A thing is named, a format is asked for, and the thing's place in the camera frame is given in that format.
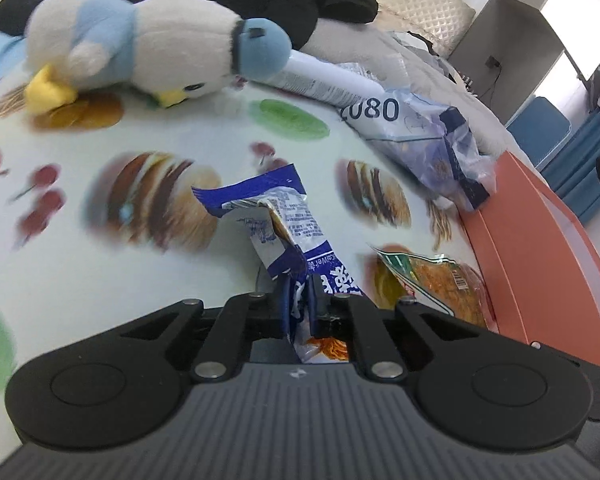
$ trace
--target plush toy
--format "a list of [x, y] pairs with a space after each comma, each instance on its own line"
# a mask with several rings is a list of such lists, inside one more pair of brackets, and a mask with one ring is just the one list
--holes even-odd
[[44, 0], [29, 19], [36, 74], [27, 108], [41, 114], [78, 91], [129, 82], [164, 106], [279, 72], [291, 42], [278, 25], [208, 0]]

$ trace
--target blanket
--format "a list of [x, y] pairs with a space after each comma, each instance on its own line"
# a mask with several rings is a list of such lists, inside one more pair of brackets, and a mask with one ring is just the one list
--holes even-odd
[[423, 97], [455, 106], [474, 133], [481, 153], [499, 157], [509, 151], [540, 176], [511, 133], [484, 104], [373, 25], [321, 18], [301, 51], [332, 63], [361, 63], [385, 88], [409, 87]]

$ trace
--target barcode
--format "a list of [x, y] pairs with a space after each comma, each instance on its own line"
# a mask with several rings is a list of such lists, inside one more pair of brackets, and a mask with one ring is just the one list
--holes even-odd
[[469, 290], [469, 285], [467, 284], [466, 279], [464, 279], [457, 270], [452, 269], [451, 274], [454, 277], [454, 281], [456, 282], [456, 287], [458, 290]]

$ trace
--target quilted headboard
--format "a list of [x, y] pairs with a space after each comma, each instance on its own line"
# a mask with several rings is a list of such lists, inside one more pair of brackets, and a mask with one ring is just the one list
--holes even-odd
[[410, 30], [448, 57], [469, 29], [475, 10], [462, 0], [378, 0], [376, 25], [384, 30]]

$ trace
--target blue curtain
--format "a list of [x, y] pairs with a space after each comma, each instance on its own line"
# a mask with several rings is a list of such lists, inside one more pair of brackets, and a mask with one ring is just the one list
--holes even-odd
[[554, 193], [583, 224], [600, 208], [600, 181], [596, 173], [599, 156], [600, 110], [597, 110], [542, 170]]

